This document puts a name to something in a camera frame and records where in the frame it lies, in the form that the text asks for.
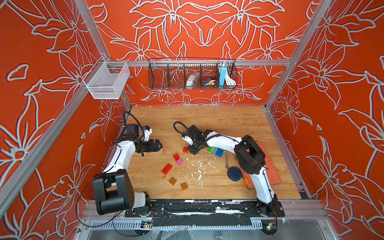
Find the dark blue lego brick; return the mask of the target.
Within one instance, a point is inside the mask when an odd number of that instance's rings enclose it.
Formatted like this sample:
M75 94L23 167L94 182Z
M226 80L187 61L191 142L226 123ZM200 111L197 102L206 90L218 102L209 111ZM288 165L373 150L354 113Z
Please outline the dark blue lego brick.
M217 157L221 158L223 156L223 153L224 152L219 150L219 148L215 148L214 155L216 155Z

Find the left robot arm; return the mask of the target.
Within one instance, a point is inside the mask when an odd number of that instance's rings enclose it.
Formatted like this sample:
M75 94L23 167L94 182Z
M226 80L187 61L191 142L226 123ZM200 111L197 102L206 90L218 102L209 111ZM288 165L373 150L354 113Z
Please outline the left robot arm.
M135 192L128 176L128 167L135 153L158 152L159 140L150 138L149 126L129 124L113 144L116 151L105 170L92 180L96 209L99 215L132 210L136 215L147 217L152 212L147 192Z

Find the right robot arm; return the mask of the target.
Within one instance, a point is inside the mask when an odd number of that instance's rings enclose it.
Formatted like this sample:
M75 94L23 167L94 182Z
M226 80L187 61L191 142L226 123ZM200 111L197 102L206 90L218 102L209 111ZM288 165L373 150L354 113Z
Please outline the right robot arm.
M194 155L207 147L219 148L235 154L241 169L251 177L261 214L265 217L271 214L277 215L278 198L268 179L266 154L251 136L236 138L221 135L212 130L203 132L194 125L180 134L189 144L189 151Z

